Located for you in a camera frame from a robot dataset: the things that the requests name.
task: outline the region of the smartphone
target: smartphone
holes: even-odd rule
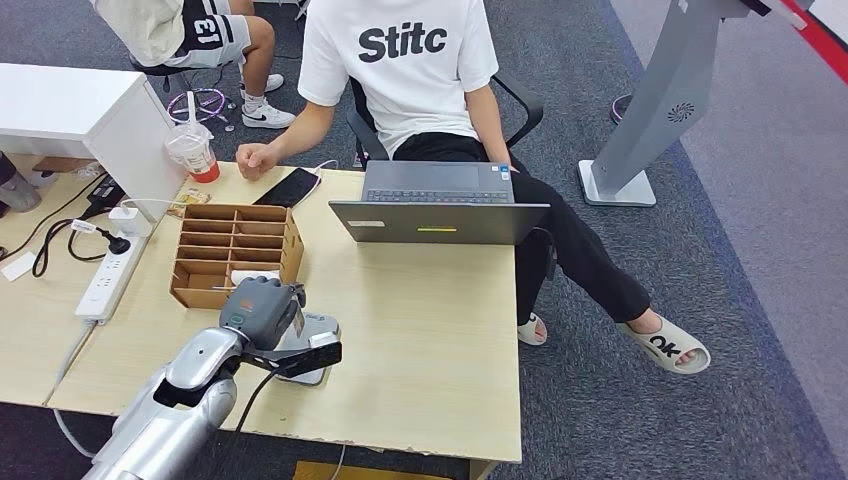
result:
[[[300,203],[315,188],[319,180],[317,175],[297,168],[286,178],[280,180],[280,183],[276,184],[274,188],[265,192],[265,195],[262,195],[254,205],[277,205],[291,208]]]

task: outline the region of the white power strip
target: white power strip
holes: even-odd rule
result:
[[[140,237],[125,238],[130,241],[130,249],[120,255],[112,252],[106,254],[77,305],[74,315],[78,318],[96,320],[103,325],[115,313],[148,240]]]

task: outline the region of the laptop keyboard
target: laptop keyboard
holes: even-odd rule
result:
[[[367,202],[509,203],[506,192],[427,192],[417,190],[368,190]]]

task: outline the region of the gray stand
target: gray stand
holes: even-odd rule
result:
[[[322,333],[339,334],[339,322],[329,315],[319,315],[315,313],[303,312],[303,330],[300,335],[297,334],[295,323],[289,325],[286,333],[283,334],[283,340],[275,350],[302,350],[309,348],[309,338]],[[324,379],[323,368],[313,370],[311,372],[288,378],[277,375],[277,378],[287,382],[302,383],[304,385],[318,385]]]
[[[621,124],[598,158],[579,163],[587,203],[657,203],[644,170],[706,112],[719,24],[748,13],[739,0],[671,0],[651,62]]]

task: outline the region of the chair armrest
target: chair armrest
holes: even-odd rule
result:
[[[527,112],[527,121],[524,122],[524,125],[515,132],[515,135],[510,137],[510,139],[506,142],[506,146],[508,148],[512,148],[519,140],[530,133],[530,130],[533,130],[536,125],[542,121],[542,115],[544,114],[542,97],[531,92],[524,85],[519,83],[518,80],[506,73],[498,72],[492,78],[498,83],[498,85],[501,86],[501,88],[506,90],[507,93],[518,100],[518,103],[520,103],[521,106],[524,107],[524,111]]]
[[[389,160],[389,154],[386,152],[383,144],[380,143],[377,134],[374,133],[374,130],[371,130],[371,127],[368,126],[368,123],[365,122],[365,119],[356,110],[351,110],[347,113],[347,124],[353,130],[356,139],[362,144],[362,148],[368,152],[369,159]]]

